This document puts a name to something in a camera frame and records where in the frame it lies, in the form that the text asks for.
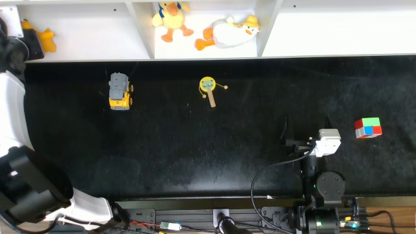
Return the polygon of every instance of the blue square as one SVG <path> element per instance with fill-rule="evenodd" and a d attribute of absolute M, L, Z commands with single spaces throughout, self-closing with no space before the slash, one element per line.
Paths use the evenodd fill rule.
<path fill-rule="evenodd" d="M 364 127 L 364 133 L 366 135 L 373 135 L 372 127 Z"/>

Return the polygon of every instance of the metal bracket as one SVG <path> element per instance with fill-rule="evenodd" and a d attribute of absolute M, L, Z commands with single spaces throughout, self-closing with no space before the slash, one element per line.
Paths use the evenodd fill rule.
<path fill-rule="evenodd" d="M 290 230 L 290 227 L 287 225 L 287 221 L 280 223 L 281 218 L 286 215 L 288 208 L 286 207 L 263 207 L 261 209 L 261 214 L 263 217 L 273 220 L 273 225 L 283 228 L 284 230 Z M 261 221 L 261 226 L 267 228 L 267 224 L 264 221 Z M 274 233 L 275 231 L 264 230 L 264 233 Z"/>
<path fill-rule="evenodd" d="M 137 222 L 145 222 L 149 224 L 156 223 L 155 209 L 126 209 L 126 211 L 130 214 L 130 219 L 132 220 L 136 220 Z M 155 227 L 149 227 L 149 229 L 146 229 L 140 225 L 131 225 L 130 229 L 149 234 L 155 233 Z"/>
<path fill-rule="evenodd" d="M 213 224 L 215 228 L 218 227 L 218 215 L 220 213 L 229 217 L 229 209 L 213 209 Z"/>
<path fill-rule="evenodd" d="M 6 23 L 7 36 L 23 38 L 18 7 L 0 6 L 0 18 Z"/>

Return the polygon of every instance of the rubik's cube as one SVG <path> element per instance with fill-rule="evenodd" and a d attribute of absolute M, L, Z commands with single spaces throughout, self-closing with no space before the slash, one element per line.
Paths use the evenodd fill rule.
<path fill-rule="evenodd" d="M 373 138 L 382 134 L 379 118 L 362 118 L 355 122 L 357 138 Z"/>

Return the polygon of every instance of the yellow and gray toy vehicle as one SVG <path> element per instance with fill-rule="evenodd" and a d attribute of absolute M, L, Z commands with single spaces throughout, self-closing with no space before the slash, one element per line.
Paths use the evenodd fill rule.
<path fill-rule="evenodd" d="M 110 108 L 112 110 L 126 111 L 133 104 L 133 85 L 130 84 L 128 76 L 114 73 L 110 76 Z"/>

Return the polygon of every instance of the wooden floor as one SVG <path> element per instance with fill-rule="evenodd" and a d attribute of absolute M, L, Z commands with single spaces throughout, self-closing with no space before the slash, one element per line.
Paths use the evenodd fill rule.
<path fill-rule="evenodd" d="M 373 213 L 376 211 L 389 211 L 395 218 L 396 226 L 415 226 L 416 223 L 416 207 L 369 207 L 367 208 L 368 213 Z M 381 214 L 380 216 L 369 218 L 370 224 L 382 224 L 390 226 L 390 219 L 386 214 Z M 46 229 L 49 225 L 49 222 L 42 222 L 39 224 L 23 224 L 21 228 L 31 230 L 31 231 L 40 231 Z M 393 230 L 390 227 L 371 227 L 371 231 L 377 233 L 393 233 Z M 400 234 L 416 234 L 415 228 L 397 228 L 396 229 Z M 6 227 L 4 223 L 0 222 L 0 234 L 12 234 L 15 233 L 10 228 Z"/>

